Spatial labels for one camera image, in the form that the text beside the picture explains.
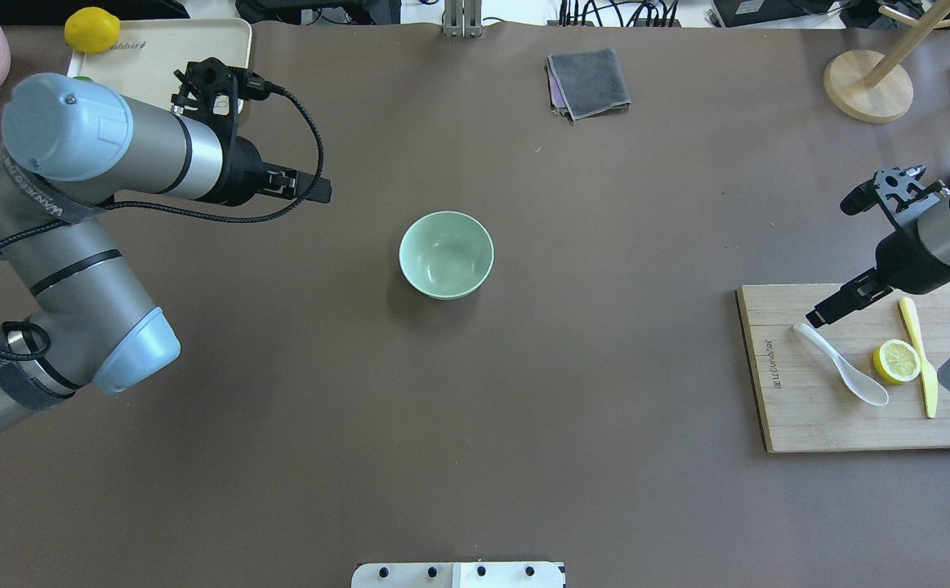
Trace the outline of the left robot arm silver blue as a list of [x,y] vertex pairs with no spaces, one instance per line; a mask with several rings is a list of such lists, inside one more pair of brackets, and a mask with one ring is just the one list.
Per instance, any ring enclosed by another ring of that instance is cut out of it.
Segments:
[[254,196],[328,203],[324,145],[314,172],[266,163],[239,134],[245,100],[287,89],[209,59],[176,71],[171,108],[101,83],[42,72],[23,79],[2,112],[0,258],[38,304],[0,323],[0,433],[71,399],[86,385],[120,394],[179,357],[163,310],[99,223],[125,208],[227,222],[227,216],[118,201],[120,191],[239,206]]

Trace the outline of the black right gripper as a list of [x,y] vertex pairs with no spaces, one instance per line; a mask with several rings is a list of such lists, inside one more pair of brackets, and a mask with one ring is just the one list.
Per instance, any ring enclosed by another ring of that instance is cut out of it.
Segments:
[[950,265],[941,263],[924,246],[918,232],[894,231],[876,247],[876,268],[849,280],[836,294],[806,314],[811,327],[837,323],[862,311],[897,289],[924,295],[950,283]]

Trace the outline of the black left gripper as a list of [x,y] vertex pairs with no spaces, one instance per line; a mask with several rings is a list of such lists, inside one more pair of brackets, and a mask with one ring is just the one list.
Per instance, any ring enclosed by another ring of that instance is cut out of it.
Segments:
[[332,183],[326,178],[297,178],[297,171],[269,165],[249,139],[221,142],[223,164],[217,179],[217,204],[239,206],[266,187],[272,198],[329,204]]

